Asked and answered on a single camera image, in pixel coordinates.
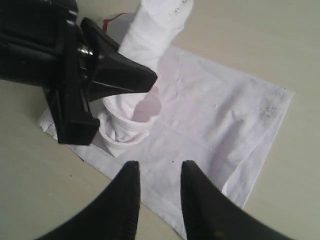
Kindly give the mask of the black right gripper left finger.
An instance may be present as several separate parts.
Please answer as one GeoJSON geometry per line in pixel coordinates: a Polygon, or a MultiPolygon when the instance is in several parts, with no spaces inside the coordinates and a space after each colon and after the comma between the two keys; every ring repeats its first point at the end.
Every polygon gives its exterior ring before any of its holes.
{"type": "Polygon", "coordinates": [[[82,211],[40,240],[134,240],[140,213],[140,165],[126,162],[82,211]]]}

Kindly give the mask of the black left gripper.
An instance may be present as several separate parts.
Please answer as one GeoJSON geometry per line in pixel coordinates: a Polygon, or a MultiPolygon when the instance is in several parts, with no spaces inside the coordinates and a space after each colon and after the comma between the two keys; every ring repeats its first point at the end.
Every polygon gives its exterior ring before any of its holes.
{"type": "Polygon", "coordinates": [[[60,144],[89,145],[100,125],[89,101],[148,93],[158,77],[87,17],[80,28],[93,54],[84,60],[77,16],[74,0],[1,1],[0,77],[43,89],[60,144]]]}

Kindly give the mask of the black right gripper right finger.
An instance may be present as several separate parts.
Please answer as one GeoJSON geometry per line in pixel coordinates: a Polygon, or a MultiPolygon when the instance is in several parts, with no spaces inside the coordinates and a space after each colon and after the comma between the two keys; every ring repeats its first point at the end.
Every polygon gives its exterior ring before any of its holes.
{"type": "Polygon", "coordinates": [[[287,240],[225,197],[199,166],[181,166],[181,208],[189,240],[287,240]]]}

